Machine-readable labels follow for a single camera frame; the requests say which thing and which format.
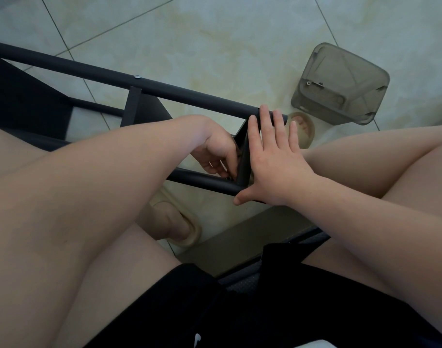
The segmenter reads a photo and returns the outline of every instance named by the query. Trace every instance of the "plastic bin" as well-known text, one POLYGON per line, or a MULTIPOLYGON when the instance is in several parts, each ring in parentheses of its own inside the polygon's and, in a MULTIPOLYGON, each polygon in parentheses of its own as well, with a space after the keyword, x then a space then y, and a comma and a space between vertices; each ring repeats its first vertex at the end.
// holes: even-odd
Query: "plastic bin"
POLYGON ((332 125, 371 122, 390 76, 384 69, 329 43, 313 50, 291 104, 332 125))

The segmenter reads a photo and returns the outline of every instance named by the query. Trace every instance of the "black metal frame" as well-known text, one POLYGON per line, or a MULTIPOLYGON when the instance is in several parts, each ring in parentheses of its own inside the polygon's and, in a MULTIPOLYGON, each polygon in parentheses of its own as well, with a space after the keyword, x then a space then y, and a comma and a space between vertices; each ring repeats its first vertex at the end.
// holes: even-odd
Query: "black metal frame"
MULTIPOLYGON (((168 111, 166 111, 165 107, 163 104, 161 104, 158 98, 181 102, 203 109, 216 111, 222 114, 243 118, 244 120, 247 120, 251 115, 255 115, 257 118, 259 118, 258 107, 199 93, 193 90, 176 87, 158 81, 149 80, 142 78, 139 75, 124 74, 110 69, 104 69, 89 64, 82 64, 76 61, 58 58, 16 46, 0 43, 0 58, 128 89, 129 93, 124 110, 97 104, 95 102, 67 97, 59 92, 53 93, 61 100, 67 98, 71 110, 73 106, 76 106, 100 113, 122 117, 121 127, 132 124, 172 119, 171 115, 168 111)), ((286 122, 287 117, 283 116, 283 118, 284 122, 286 122)), ((42 145, 42 143, 39 143, 39 141, 42 140, 42 136, 36 134, 37 132, 23 132, 22 130, 19 131, 13 129, 6 130, 12 134, 20 137, 22 136, 21 139, 28 142, 31 140, 42 145)), ((51 137, 46 137, 46 142, 44 143, 50 142, 51 139, 51 137)), ((251 174, 247 121, 243 123, 240 130, 234 136, 234 139, 242 152, 236 181, 225 180, 220 177, 190 171, 183 168, 176 168, 167 179, 193 187, 204 188, 229 195, 236 195, 242 189, 247 187, 251 174)), ((58 148, 62 145, 68 144, 66 141, 63 143, 61 143, 61 140, 56 139, 54 146, 55 148, 58 148)))

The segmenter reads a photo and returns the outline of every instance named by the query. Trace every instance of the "forearm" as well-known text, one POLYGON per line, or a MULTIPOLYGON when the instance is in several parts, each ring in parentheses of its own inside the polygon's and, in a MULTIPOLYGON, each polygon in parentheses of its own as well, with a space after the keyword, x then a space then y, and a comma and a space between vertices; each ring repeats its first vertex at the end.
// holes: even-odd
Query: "forearm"
POLYGON ((442 331, 442 218, 321 177, 294 195, 291 207, 339 240, 442 331))
POLYGON ((86 241, 94 250, 136 217, 170 172, 206 136, 208 119, 121 128, 66 146, 0 180, 0 225, 48 235, 53 243, 86 241))

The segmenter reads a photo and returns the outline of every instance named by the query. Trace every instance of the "beige slipper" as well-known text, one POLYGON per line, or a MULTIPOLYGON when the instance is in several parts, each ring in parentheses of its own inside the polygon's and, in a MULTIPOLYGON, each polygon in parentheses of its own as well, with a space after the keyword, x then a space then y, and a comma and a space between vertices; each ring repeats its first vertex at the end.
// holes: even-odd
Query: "beige slipper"
POLYGON ((293 112, 288 115, 287 123, 285 125, 285 130, 287 134, 289 133, 290 123, 294 117, 300 116, 305 121, 305 124, 308 126, 308 134, 305 133, 303 128, 299 124, 297 124, 298 132, 299 132, 299 146, 300 149, 308 149, 313 142, 314 139, 314 123, 311 118, 304 112, 293 112))
POLYGON ((188 223, 190 228, 190 235, 185 240, 180 242, 171 238, 168 238, 167 240, 172 244, 183 248, 190 248, 191 246, 194 246, 201 237, 201 225, 198 222, 197 217, 181 203, 179 203, 165 187, 161 187, 160 190, 155 193, 153 198, 150 200, 150 205, 155 206, 163 201, 173 205, 177 210, 179 210, 180 214, 188 223))

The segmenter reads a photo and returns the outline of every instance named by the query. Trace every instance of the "black shorts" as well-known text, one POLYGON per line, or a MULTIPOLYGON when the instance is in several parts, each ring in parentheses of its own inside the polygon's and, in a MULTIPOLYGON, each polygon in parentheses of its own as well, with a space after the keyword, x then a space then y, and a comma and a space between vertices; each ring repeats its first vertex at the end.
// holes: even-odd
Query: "black shorts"
POLYGON ((300 244, 265 246, 253 296, 227 291, 193 264, 158 281, 86 347, 442 347, 409 305, 301 264, 300 244))

